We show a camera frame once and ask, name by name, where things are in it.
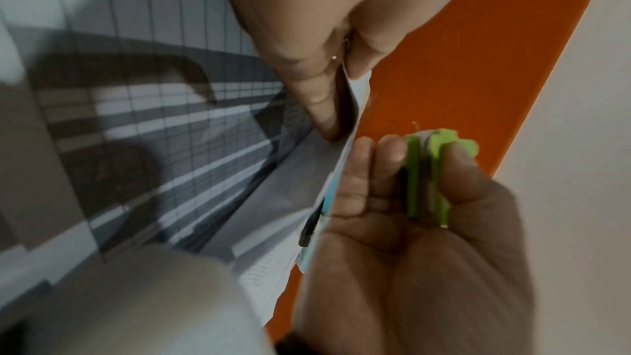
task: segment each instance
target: fingernail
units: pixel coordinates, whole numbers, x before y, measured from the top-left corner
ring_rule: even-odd
[[[458,142],[449,144],[449,151],[453,160],[462,167],[472,167],[477,166],[477,162],[475,162],[475,158],[469,155],[465,147]]]

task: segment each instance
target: green binder clip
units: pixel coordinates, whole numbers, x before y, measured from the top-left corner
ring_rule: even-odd
[[[432,201],[429,206],[434,218],[442,227],[447,227],[449,208],[451,207],[438,190],[440,179],[440,152],[443,146],[458,142],[472,157],[478,155],[478,143],[460,139],[454,130],[439,129],[422,131],[406,137],[408,156],[406,158],[407,209],[408,217],[418,219],[421,214],[421,195],[428,195]],[[430,193],[421,193],[423,188]]]

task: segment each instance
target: white wall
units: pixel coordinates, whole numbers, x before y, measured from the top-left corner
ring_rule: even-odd
[[[592,0],[496,177],[521,203],[540,354],[631,354],[631,0]]]

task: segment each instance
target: hand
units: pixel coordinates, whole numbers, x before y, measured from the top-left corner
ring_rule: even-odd
[[[449,228],[404,214],[396,136],[352,147],[294,313],[322,355],[530,354],[534,295],[515,199],[460,145],[442,154]]]
[[[342,61],[360,78],[448,1],[231,0],[261,57],[331,140],[344,133],[335,82]]]

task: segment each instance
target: orange board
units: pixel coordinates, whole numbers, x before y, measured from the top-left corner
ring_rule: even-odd
[[[453,0],[373,71],[359,135],[450,128],[480,144],[492,174],[590,0]],[[268,323],[290,328],[300,272]]]

